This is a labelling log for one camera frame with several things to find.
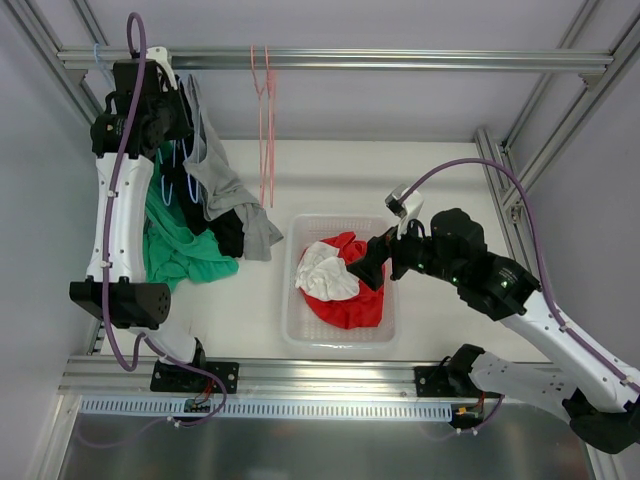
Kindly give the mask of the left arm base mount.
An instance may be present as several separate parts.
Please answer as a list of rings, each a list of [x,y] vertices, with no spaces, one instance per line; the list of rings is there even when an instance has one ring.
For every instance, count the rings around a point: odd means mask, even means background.
[[[207,361],[205,371],[215,375],[228,394],[235,394],[240,364],[229,361]],[[201,393],[210,387],[213,393],[221,393],[220,386],[209,376],[184,368],[156,361],[150,382],[150,390],[160,393]]]

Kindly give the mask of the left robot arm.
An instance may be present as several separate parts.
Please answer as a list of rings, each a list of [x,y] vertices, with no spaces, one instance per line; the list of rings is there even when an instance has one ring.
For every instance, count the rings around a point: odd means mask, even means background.
[[[112,352],[127,371],[115,333],[132,333],[161,362],[174,364],[173,379],[186,391],[207,382],[201,343],[167,322],[171,306],[165,283],[150,283],[143,258],[145,203],[155,156],[192,128],[184,94],[171,67],[156,59],[129,59],[113,65],[115,89],[90,129],[96,156],[98,209],[95,239],[85,279],[69,286],[70,299],[101,321]]]

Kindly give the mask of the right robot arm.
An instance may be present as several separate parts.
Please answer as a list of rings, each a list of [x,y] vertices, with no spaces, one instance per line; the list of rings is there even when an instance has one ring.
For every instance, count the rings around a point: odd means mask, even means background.
[[[369,240],[348,271],[372,290],[409,270],[455,287],[471,309],[514,331],[556,367],[514,364],[465,344],[451,358],[446,382],[456,395],[475,390],[522,401],[566,422],[588,445],[617,454],[639,441],[639,372],[563,319],[540,281],[514,260],[487,249],[482,226],[455,208],[393,227]]]

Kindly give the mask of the black tank top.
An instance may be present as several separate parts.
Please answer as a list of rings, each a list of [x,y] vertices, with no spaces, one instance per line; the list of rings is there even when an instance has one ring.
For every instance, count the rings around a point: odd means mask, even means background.
[[[160,173],[173,193],[191,233],[209,230],[222,255],[249,257],[246,188],[231,169],[215,131],[198,80],[180,83],[193,132],[173,143]]]

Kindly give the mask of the pink hanger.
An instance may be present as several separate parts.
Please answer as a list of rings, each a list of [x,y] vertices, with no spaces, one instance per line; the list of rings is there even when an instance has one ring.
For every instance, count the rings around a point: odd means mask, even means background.
[[[276,163],[276,95],[277,95],[277,75],[271,68],[270,51],[267,46],[264,47],[265,68],[266,68],[266,87],[268,99],[268,120],[267,120],[267,167],[268,167],[268,186],[269,186],[269,206],[274,206],[275,191],[275,163]]]
[[[263,99],[269,98],[269,68],[268,64],[265,64],[264,80],[258,79],[258,65],[256,46],[250,47],[250,68],[253,79],[254,89],[258,100],[258,145],[259,145],[259,199],[262,206],[265,205],[265,196],[267,188],[268,178],[268,165],[269,165],[269,153],[268,148],[265,145],[265,130],[264,130],[264,113],[263,113]]]

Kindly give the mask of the white tank top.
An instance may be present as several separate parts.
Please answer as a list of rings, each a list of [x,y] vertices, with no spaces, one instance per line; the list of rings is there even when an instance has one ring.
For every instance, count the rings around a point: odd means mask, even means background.
[[[323,302],[346,301],[360,293],[359,280],[347,270],[339,249],[322,241],[304,251],[296,269],[295,287]]]

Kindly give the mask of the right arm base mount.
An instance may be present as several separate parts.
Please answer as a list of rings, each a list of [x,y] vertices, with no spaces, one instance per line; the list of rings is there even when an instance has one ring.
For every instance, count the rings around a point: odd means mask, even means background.
[[[499,393],[479,389],[470,378],[472,363],[484,352],[481,347],[464,344],[437,366],[414,367],[416,395],[419,398],[480,398],[485,393],[489,398],[499,398]]]

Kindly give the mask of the grey tank top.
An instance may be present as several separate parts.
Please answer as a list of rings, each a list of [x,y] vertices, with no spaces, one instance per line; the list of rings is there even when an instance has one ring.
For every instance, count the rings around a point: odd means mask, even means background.
[[[201,184],[206,229],[214,234],[224,256],[271,260],[271,247],[283,239],[282,233],[231,168],[204,95],[192,75],[187,77],[185,94],[194,123],[194,144],[186,170]]]

